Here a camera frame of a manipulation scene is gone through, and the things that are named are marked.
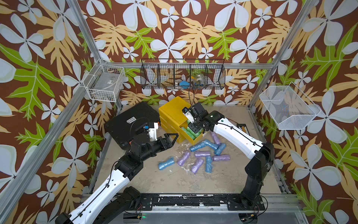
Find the green trash bag roll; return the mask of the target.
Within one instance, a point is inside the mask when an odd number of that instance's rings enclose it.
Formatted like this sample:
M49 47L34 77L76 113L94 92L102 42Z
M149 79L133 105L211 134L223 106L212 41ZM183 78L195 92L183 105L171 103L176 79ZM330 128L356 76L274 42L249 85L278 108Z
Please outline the green trash bag roll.
M195 139L200 136L200 132L195 133L194 131L192 131L189 127L186 128L193 136L195 136Z
M187 129L185 129L184 127L182 127L181 129L190 139L195 139L195 136L193 136Z

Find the yellow top drawer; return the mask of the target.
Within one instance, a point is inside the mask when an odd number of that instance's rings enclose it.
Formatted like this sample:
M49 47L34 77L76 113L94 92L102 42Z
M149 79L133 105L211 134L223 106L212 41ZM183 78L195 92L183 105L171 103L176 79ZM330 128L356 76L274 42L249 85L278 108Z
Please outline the yellow top drawer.
M198 133L194 133L188 124L180 126L179 133L182 139L188 140L190 144L195 145L203 138L203 129L200 129Z

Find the blue trash bag roll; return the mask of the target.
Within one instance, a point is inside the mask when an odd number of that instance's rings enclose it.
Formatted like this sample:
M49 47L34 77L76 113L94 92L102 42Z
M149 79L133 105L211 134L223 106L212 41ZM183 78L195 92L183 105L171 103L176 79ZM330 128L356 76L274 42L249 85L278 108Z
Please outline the blue trash bag roll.
M206 166L205 166L205 172L212 173L213 170L213 160L211 156L206 156Z
M214 151L217 150L217 148L219 147L219 145L212 143L211 141L205 139L202 141L204 143L205 146L210 147L211 149L213 149Z
M214 155L221 155L223 150L226 148L226 144L222 143L218 146L218 148L215 150Z
M197 151L197 150L199 150L201 148L204 148L205 146L206 146L206 143L204 141L202 141L202 142L200 142L200 143L198 143L196 145L191 146L189 150L191 152L195 152L195 151Z
M172 166L175 163L175 160L173 157L170 157L168 160L161 162L158 164L159 170L163 170L169 166Z

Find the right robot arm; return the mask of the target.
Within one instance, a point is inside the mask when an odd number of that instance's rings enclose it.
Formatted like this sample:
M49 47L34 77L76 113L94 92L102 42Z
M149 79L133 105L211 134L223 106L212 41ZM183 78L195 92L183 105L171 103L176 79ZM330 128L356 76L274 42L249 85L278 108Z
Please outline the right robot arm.
M183 114L189 124L194 126L194 132L196 129L214 132L231 142L250 159L245 167L247 179L239 202L242 208L249 209L259 197L263 181L274 163L273 145L244 133L217 111L208 113L204 109L201 114L196 114L189 110Z

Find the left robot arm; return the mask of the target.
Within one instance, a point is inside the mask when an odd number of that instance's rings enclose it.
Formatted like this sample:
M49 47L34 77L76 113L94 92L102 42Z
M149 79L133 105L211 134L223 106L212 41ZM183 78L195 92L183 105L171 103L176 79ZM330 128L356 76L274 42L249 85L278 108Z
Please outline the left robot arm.
M179 135L166 133L150 140L141 133L133 137L131 149L114 163L113 169L100 187L70 214L60 214L57 224L108 224L117 215L139 205L141 194L128 183L144 167L144 161L174 146Z

